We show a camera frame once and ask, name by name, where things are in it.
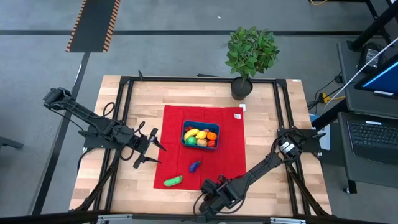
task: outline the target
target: wooden table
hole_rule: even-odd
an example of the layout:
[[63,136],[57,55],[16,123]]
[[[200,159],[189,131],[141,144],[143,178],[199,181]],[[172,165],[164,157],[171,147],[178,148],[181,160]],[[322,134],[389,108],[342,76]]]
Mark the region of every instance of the wooden table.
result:
[[[104,76],[95,113],[102,114],[105,104],[115,101],[119,80],[120,76]],[[301,81],[287,80],[287,86],[295,125],[310,129],[311,122]],[[282,90],[279,92],[287,126],[283,93]],[[243,101],[236,101],[231,97],[230,83],[134,82],[127,125],[136,128],[141,121],[145,121],[142,132],[149,134],[152,128],[159,128],[158,137],[161,138],[164,105],[230,107],[239,106],[240,103],[246,104],[244,135],[246,169],[249,170],[269,153],[271,144],[277,137],[279,125],[271,84],[255,83],[248,97]],[[146,155],[156,159],[158,151],[158,148],[151,146]],[[123,150],[124,157],[130,153],[130,148]],[[94,149],[83,158],[70,208],[79,206],[97,184],[103,155],[104,149]],[[146,162],[139,169],[133,169],[137,156],[138,153],[135,153],[130,161],[119,163],[111,211],[192,214],[193,203],[200,191],[154,189],[156,163]],[[331,213],[319,161],[309,153],[303,153],[301,160],[307,188],[322,208]],[[104,208],[107,191],[105,186],[100,208]],[[297,186],[296,194],[299,210],[303,213]],[[243,207],[235,215],[292,215],[284,165],[271,170],[250,186]]]

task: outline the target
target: red cloth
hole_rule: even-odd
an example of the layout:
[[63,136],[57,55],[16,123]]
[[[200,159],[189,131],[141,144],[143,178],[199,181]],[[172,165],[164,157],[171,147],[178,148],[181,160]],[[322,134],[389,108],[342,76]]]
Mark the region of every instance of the red cloth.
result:
[[[240,114],[241,119],[234,117]],[[183,122],[186,120],[218,124],[220,136],[214,151],[194,149],[181,144]],[[205,179],[216,181],[220,174],[234,178],[246,173],[242,108],[204,108],[166,105],[160,143],[167,152],[159,151],[154,188],[200,190]],[[189,166],[201,160],[196,172]],[[180,184],[166,187],[165,180],[182,175]]]

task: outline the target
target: blue basket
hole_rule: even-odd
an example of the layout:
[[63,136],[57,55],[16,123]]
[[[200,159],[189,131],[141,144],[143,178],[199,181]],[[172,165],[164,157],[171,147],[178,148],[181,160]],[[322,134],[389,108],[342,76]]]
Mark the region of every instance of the blue basket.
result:
[[[196,129],[199,129],[199,130],[204,130],[204,129],[213,130],[214,133],[217,134],[216,147],[192,146],[192,145],[185,144],[184,134],[185,134],[185,128],[188,127],[188,126],[193,126],[193,128],[196,128]],[[182,126],[182,134],[181,134],[181,143],[184,146],[194,147],[194,148],[197,148],[197,149],[215,150],[218,147],[219,138],[220,138],[220,127],[217,124],[210,124],[210,123],[204,123],[204,122],[198,122],[198,121],[184,121],[184,125]]]

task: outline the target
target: toy fruit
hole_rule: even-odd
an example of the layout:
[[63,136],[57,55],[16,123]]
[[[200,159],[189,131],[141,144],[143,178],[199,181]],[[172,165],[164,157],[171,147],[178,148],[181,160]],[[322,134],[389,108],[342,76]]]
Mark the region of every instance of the toy fruit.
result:
[[207,147],[216,147],[216,141],[211,140],[207,143]]
[[209,133],[207,133],[207,138],[208,138],[209,140],[216,140],[216,139],[217,139],[217,134],[216,134],[216,133],[209,132]]
[[166,180],[165,182],[163,182],[163,184],[166,187],[170,187],[170,186],[181,183],[181,181],[182,181],[182,176],[178,176],[178,177],[174,177],[172,179]]
[[196,138],[197,139],[205,139],[207,136],[207,132],[206,131],[199,131]]
[[189,166],[189,172],[195,172],[200,164],[201,164],[200,161],[195,161],[193,164]]
[[194,146],[197,144],[197,139],[195,139],[193,136],[190,136],[187,140],[185,140],[185,144]]
[[207,141],[204,140],[204,139],[198,139],[198,140],[197,140],[197,145],[198,145],[198,146],[207,147]]
[[186,141],[190,136],[194,136],[194,135],[198,134],[198,132],[199,132],[199,130],[197,130],[197,129],[191,129],[191,130],[187,131],[184,134],[184,141]]

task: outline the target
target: floor mat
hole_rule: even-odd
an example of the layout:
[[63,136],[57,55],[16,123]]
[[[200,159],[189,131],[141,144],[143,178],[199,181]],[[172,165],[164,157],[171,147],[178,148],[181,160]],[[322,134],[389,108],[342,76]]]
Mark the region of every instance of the floor mat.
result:
[[67,45],[67,52],[107,52],[120,0],[84,0]]

